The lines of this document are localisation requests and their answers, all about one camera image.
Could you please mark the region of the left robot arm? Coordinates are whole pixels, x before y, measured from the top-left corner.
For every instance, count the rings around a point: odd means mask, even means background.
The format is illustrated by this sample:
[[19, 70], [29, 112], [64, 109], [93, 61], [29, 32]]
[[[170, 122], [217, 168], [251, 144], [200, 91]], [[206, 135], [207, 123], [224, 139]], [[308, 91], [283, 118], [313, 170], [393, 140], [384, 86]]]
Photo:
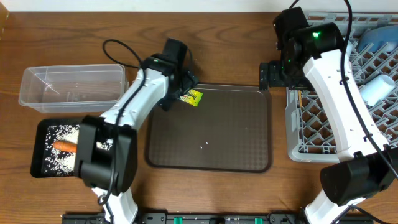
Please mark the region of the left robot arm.
[[154, 54], [141, 62], [135, 80], [119, 101], [101, 116], [79, 125], [74, 175], [103, 206], [106, 223], [133, 223], [138, 206], [131, 184], [137, 170], [137, 132], [155, 105], [170, 105], [198, 83], [193, 64]]

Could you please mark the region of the orange carrot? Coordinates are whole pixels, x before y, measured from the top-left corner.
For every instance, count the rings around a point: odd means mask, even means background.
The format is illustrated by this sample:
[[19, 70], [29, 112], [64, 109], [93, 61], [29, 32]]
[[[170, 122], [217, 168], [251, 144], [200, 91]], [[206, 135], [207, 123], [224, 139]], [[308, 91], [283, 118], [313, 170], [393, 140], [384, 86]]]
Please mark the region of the orange carrot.
[[68, 141], [55, 141], [53, 143], [53, 148], [63, 152], [70, 152], [70, 153], [77, 152], [77, 145]]

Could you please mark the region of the light blue cup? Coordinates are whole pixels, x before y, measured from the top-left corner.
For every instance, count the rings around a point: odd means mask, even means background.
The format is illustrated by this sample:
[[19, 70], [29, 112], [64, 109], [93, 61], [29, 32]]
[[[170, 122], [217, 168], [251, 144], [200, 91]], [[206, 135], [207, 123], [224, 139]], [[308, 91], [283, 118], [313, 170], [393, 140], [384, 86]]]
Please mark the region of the light blue cup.
[[365, 104], [374, 106], [386, 98], [395, 86], [396, 84], [391, 77], [381, 74], [365, 84], [359, 91]]

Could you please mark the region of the wooden chopstick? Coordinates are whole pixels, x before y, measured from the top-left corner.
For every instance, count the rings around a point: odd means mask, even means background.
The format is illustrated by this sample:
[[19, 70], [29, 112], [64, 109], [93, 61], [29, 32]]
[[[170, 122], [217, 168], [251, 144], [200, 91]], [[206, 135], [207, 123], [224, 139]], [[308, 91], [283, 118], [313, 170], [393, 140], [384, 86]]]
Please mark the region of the wooden chopstick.
[[298, 90], [299, 107], [302, 107], [302, 91]]

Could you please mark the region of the black waste tray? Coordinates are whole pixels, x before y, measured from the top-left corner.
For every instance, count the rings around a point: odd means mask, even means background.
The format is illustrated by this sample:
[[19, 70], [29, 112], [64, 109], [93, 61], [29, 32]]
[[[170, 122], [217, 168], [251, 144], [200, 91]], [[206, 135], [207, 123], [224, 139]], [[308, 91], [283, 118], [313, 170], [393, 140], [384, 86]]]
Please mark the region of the black waste tray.
[[86, 116], [80, 119], [44, 119], [38, 124], [30, 167], [32, 177], [49, 177], [41, 173], [45, 135], [49, 126], [62, 124], [79, 125], [74, 176], [98, 185], [109, 182], [112, 175], [116, 180], [129, 176], [129, 170], [134, 168], [135, 130], [124, 125], [114, 140], [114, 125], [105, 123], [102, 118]]

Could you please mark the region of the dark brown serving tray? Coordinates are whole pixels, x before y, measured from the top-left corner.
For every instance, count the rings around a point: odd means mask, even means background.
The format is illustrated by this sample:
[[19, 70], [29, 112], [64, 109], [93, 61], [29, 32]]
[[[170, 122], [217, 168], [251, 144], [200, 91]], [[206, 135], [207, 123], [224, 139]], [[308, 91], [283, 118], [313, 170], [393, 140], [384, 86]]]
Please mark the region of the dark brown serving tray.
[[264, 173], [272, 166], [271, 94], [255, 86], [204, 85], [198, 106], [154, 108], [145, 152], [156, 168]]

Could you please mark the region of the clear plastic bin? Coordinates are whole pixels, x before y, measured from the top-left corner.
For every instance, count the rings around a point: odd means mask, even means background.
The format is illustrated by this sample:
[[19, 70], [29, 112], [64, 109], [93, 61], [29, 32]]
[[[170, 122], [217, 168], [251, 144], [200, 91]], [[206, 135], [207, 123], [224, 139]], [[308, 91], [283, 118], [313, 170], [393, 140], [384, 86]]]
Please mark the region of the clear plastic bin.
[[129, 88], [118, 64], [58, 65], [24, 70], [19, 104], [40, 113], [103, 112]]

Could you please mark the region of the grey dishwasher rack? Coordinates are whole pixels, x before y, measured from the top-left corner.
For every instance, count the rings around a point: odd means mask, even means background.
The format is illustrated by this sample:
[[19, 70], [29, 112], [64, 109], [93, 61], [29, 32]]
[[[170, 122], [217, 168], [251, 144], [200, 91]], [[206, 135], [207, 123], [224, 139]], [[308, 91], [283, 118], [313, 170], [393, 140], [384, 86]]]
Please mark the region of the grey dishwasher rack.
[[[358, 50], [361, 36], [373, 29], [397, 25], [397, 14], [355, 13], [349, 41], [352, 45], [349, 60], [359, 88], [378, 75], [397, 81], [397, 48], [386, 52], [387, 44], [377, 52], [370, 52], [373, 44]], [[297, 162], [336, 163], [335, 140], [322, 104], [313, 91], [302, 91], [302, 107], [296, 90], [287, 90], [285, 126], [288, 155]], [[397, 89], [368, 108], [376, 126], [392, 147], [397, 147]]]

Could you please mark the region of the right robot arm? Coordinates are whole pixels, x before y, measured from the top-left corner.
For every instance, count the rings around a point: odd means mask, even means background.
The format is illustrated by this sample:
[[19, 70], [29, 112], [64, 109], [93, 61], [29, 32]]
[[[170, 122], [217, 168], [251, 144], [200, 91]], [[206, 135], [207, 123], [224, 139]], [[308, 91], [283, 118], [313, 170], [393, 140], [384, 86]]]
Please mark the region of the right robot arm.
[[332, 128], [339, 162], [320, 172], [321, 192], [303, 211], [302, 222], [336, 223], [352, 208], [397, 179], [397, 149], [376, 127], [349, 73], [347, 39], [334, 23], [274, 21], [281, 51], [275, 68], [283, 85], [304, 84], [315, 91]]

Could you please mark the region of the white rice pile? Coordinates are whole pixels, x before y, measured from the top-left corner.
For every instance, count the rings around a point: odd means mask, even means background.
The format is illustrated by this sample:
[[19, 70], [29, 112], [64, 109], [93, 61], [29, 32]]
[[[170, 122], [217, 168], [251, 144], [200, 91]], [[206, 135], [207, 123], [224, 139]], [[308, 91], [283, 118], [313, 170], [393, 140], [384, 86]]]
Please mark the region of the white rice pile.
[[79, 125], [51, 125], [47, 128], [41, 173], [49, 177], [73, 176], [76, 154], [53, 147], [56, 141], [78, 142]]

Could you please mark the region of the dark blue plate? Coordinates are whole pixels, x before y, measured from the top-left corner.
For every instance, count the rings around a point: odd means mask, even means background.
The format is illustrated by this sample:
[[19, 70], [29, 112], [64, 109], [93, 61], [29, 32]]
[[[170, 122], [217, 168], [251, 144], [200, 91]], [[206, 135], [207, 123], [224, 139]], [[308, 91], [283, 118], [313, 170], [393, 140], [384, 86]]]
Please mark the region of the dark blue plate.
[[385, 26], [370, 30], [364, 33], [358, 44], [358, 50], [364, 50], [369, 44], [373, 46], [369, 49], [370, 52], [377, 52], [383, 45], [387, 44], [386, 52], [392, 52], [397, 48], [397, 25]]

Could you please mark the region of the foil wrapper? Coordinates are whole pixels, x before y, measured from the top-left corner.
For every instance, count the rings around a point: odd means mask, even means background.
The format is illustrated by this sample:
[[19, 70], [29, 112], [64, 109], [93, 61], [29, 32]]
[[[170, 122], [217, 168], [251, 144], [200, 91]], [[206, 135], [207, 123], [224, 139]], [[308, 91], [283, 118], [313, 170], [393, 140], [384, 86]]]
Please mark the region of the foil wrapper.
[[185, 95], [181, 96], [180, 100], [185, 103], [188, 103], [192, 106], [198, 106], [202, 96], [203, 96], [203, 93], [196, 91], [194, 89], [191, 89]]

